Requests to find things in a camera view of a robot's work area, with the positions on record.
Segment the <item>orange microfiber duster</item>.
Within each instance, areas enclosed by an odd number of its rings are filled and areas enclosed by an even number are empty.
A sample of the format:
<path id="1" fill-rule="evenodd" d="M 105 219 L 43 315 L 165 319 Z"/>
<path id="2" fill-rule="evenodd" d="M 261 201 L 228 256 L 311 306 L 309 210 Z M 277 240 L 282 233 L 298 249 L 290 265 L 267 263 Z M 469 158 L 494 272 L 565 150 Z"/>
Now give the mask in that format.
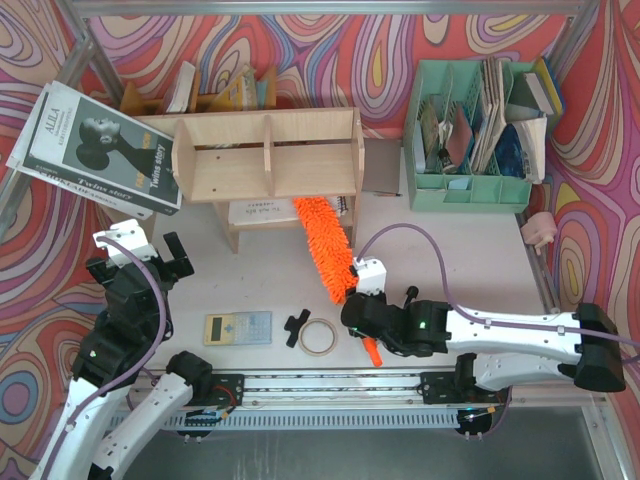
<path id="1" fill-rule="evenodd" d="M 339 217 L 325 197 L 298 197 L 298 217 L 308 250 L 334 304 L 344 304 L 355 291 L 357 277 L 352 249 Z"/>

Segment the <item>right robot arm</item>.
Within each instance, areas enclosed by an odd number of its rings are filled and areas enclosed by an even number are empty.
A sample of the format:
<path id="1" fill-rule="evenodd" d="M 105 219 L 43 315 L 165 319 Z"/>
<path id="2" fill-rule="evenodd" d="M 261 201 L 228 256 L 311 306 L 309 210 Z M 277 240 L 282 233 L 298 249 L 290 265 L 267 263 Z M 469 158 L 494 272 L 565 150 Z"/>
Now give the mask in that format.
<path id="1" fill-rule="evenodd" d="M 342 324 L 401 357 L 456 354 L 451 390 L 497 392 L 508 387 L 568 379 L 583 390 L 626 388 L 617 329 L 601 307 L 581 303 L 574 312 L 516 315 L 408 301 L 384 295 L 350 295 Z"/>

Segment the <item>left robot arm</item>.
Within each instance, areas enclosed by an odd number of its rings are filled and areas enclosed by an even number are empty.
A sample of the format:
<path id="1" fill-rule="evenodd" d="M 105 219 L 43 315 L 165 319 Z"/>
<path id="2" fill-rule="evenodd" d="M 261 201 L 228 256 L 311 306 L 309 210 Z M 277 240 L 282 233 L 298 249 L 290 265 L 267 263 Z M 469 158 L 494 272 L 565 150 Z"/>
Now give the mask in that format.
<path id="1" fill-rule="evenodd" d="M 218 425 L 243 402 L 243 376 L 225 377 L 188 351 L 175 354 L 147 396 L 109 426 L 159 345 L 171 338 L 168 293 L 194 268 L 178 235 L 165 234 L 163 260 L 134 221 L 95 234 L 105 259 L 86 268 L 104 287 L 106 307 L 80 343 L 63 412 L 35 479 L 121 479 L 147 443 L 184 406 Z"/>

